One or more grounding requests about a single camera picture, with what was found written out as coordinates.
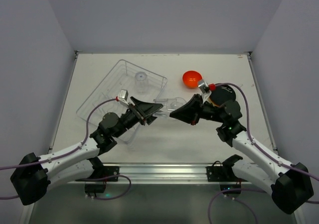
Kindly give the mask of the black plate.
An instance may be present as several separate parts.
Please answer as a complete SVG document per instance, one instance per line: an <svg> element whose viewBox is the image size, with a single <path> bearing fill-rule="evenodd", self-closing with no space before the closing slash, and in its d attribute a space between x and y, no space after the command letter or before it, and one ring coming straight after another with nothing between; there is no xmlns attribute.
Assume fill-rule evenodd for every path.
<svg viewBox="0 0 319 224"><path fill-rule="evenodd" d="M235 101L236 93L229 85L223 85L212 91L210 98L219 99L222 105L229 100Z"/></svg>

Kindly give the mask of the clear cup back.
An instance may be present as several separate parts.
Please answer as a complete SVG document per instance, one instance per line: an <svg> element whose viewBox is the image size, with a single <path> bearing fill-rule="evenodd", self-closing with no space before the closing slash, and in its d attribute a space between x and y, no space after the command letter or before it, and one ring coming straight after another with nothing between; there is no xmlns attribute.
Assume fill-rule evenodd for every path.
<svg viewBox="0 0 319 224"><path fill-rule="evenodd" d="M186 100L181 97L154 99L154 103L162 104L163 107L153 114L154 117L169 117L170 113L186 104Z"/></svg>

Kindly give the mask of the clear cup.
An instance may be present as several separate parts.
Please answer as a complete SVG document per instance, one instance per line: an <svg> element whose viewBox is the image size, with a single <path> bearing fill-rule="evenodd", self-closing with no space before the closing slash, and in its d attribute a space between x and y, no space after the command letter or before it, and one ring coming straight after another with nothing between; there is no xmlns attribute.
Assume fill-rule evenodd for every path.
<svg viewBox="0 0 319 224"><path fill-rule="evenodd" d="M181 97L154 99L154 103L162 104L163 107L153 114L154 117L169 117L170 113L186 104L186 100Z"/></svg>
<svg viewBox="0 0 319 224"><path fill-rule="evenodd" d="M138 93L146 94L149 88L148 75L145 72L135 74L135 89Z"/></svg>

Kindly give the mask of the orange bowl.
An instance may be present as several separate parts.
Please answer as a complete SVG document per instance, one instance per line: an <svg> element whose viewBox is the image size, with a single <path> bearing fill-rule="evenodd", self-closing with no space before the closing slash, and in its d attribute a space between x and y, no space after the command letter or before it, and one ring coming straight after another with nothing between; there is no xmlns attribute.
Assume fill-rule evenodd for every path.
<svg viewBox="0 0 319 224"><path fill-rule="evenodd" d="M184 85L189 89L196 89L200 80L202 80L202 75L194 70L186 71L182 76Z"/></svg>

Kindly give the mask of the orange plate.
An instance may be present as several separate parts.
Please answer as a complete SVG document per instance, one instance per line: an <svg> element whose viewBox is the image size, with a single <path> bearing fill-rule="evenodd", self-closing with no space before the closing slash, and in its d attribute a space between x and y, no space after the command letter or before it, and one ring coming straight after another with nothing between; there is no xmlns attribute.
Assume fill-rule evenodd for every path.
<svg viewBox="0 0 319 224"><path fill-rule="evenodd" d="M219 99L212 99L210 98L209 101L212 103L213 106L215 107L220 107L221 106L221 102Z"/></svg>

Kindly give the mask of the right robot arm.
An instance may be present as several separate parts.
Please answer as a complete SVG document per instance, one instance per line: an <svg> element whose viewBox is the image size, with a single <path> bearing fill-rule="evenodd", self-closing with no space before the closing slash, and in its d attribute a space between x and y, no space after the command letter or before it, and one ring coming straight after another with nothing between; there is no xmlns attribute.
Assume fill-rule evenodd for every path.
<svg viewBox="0 0 319 224"><path fill-rule="evenodd" d="M201 95L194 95L189 102L170 113L170 117L196 125L200 119L220 122L217 134L227 143L252 160L244 161L232 155L221 163L220 168L207 167L208 172L222 178L248 181L269 194L276 206L286 214L292 214L313 195L314 190L308 169L302 163L292 164L268 150L243 126L237 101L229 100L220 107L204 102Z"/></svg>

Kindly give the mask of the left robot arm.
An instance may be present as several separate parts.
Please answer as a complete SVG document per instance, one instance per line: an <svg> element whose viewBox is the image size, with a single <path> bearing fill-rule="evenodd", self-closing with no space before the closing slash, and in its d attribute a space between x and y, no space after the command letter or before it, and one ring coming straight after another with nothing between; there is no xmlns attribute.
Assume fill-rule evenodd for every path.
<svg viewBox="0 0 319 224"><path fill-rule="evenodd" d="M98 157L110 151L117 144L115 139L136 124L151 124L156 119L154 113L162 108L162 104L131 97L124 114L106 113L93 133L86 132L83 141L55 153L24 156L10 177L22 204L37 202L48 189L63 183L107 175Z"/></svg>

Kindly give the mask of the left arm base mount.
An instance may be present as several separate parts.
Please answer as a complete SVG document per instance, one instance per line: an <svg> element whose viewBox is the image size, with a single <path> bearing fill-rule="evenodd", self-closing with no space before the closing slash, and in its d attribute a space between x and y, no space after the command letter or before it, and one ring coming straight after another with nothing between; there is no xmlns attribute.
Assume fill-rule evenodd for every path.
<svg viewBox="0 0 319 224"><path fill-rule="evenodd" d="M99 179L99 178L106 178L109 176L114 176L119 174L119 166L103 166L99 168L97 171L94 171L88 179ZM97 194L103 193L106 189L107 182L117 182L118 177L104 179L102 181L98 181L98 184L85 184L84 192L87 195L94 195L95 197Z"/></svg>

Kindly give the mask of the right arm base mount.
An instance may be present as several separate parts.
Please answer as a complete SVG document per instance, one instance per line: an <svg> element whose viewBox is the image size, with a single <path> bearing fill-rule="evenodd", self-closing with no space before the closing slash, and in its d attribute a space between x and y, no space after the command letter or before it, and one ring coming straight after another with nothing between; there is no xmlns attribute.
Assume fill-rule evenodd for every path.
<svg viewBox="0 0 319 224"><path fill-rule="evenodd" d="M237 178L229 165L220 161L206 166L206 177L208 182L218 182L221 191L225 191L226 195L241 194L241 180Z"/></svg>

